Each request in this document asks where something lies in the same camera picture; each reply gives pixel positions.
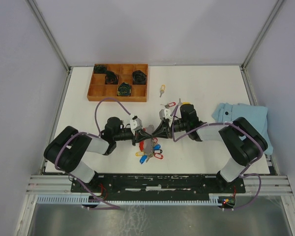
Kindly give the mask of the yellow key tag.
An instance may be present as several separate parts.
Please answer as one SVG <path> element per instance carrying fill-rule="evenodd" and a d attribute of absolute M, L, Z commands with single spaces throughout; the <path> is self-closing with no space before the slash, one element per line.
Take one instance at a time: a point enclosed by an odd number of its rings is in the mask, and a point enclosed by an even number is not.
<path fill-rule="evenodd" d="M 145 153 L 143 151 L 139 151 L 135 153 L 136 156 L 144 156 Z"/>

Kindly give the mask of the black key tag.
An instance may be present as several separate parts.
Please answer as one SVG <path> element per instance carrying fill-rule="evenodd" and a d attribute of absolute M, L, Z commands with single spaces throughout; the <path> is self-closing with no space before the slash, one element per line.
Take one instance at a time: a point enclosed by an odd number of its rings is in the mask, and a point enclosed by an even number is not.
<path fill-rule="evenodd" d="M 158 150 L 154 150 L 154 154 L 162 154 L 163 150 L 158 149 Z"/>

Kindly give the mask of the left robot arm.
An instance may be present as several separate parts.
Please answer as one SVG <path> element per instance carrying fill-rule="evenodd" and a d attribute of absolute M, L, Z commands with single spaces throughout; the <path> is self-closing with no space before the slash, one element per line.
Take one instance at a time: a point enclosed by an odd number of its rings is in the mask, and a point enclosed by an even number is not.
<path fill-rule="evenodd" d="M 128 141 L 135 145 L 141 141 L 152 140 L 152 135 L 142 128 L 141 120 L 134 116 L 130 127 L 123 126 L 117 117 L 107 120 L 100 136 L 79 132 L 67 126 L 44 150 L 44 157 L 52 162 L 57 170 L 64 171 L 82 181 L 82 187 L 89 192 L 99 186 L 98 173 L 82 161 L 86 152 L 109 155 L 117 147 L 118 141 Z"/>

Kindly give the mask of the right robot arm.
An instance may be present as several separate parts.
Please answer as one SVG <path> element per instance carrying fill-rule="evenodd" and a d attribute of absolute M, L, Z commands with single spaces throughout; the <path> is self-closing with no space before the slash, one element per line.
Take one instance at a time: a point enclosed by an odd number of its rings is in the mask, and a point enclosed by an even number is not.
<path fill-rule="evenodd" d="M 192 104 L 176 106 L 173 112 L 163 109 L 159 113 L 161 123 L 152 136 L 178 141 L 185 136 L 196 142 L 223 142 L 231 157 L 216 174 L 216 188 L 228 192 L 234 180 L 241 177 L 258 161 L 268 148 L 266 139 L 244 117 L 234 121 L 206 123 L 199 120 Z"/>

